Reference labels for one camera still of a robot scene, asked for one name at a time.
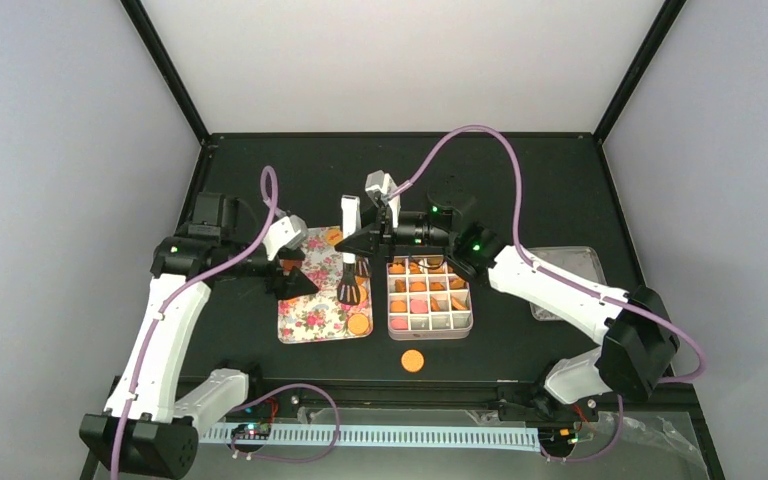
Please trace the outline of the floral cookie tray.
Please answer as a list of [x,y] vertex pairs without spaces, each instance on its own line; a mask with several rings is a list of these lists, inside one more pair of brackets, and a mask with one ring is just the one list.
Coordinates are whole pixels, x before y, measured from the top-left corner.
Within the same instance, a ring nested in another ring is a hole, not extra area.
[[305,260],[300,269],[316,283],[319,292],[278,303],[277,338],[283,344],[362,338],[373,330],[368,278],[356,278],[359,304],[346,305],[338,301],[343,262],[342,255],[324,240],[325,231],[330,228],[339,227],[311,228],[302,244]]

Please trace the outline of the pink divided cookie tin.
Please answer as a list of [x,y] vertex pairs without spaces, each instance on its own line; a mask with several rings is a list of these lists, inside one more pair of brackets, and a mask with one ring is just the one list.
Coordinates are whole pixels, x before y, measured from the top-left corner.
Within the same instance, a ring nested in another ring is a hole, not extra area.
[[[427,314],[410,313],[411,299],[428,303]],[[474,324],[468,282],[441,255],[396,256],[387,265],[387,329],[396,341],[460,340]],[[408,330],[393,330],[390,320],[406,317]]]

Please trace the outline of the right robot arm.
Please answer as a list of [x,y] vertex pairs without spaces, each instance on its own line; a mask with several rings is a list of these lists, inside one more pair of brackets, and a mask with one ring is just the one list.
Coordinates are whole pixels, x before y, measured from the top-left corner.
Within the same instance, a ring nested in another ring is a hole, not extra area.
[[505,241],[479,222],[467,222],[452,206],[393,214],[377,199],[361,210],[356,196],[340,200],[343,238],[336,249],[353,264],[398,247],[436,247],[462,279],[542,308],[587,335],[594,349],[561,359],[529,392],[532,410],[553,419],[569,404],[613,392],[648,400],[661,383],[680,342],[659,318],[660,297],[644,287],[633,293],[610,288],[549,263]]

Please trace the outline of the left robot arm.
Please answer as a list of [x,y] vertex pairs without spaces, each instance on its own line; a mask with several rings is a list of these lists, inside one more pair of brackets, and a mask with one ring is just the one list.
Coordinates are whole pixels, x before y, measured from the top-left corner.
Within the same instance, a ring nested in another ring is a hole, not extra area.
[[181,479],[201,437],[248,397],[251,374],[213,370],[177,395],[185,355],[199,316],[220,279],[261,278],[267,292],[289,300],[318,292],[298,266],[306,223],[271,208],[251,242],[235,234],[236,197],[197,196],[188,220],[155,249],[145,315],[126,367],[102,412],[84,416],[79,437],[116,479],[122,473]]

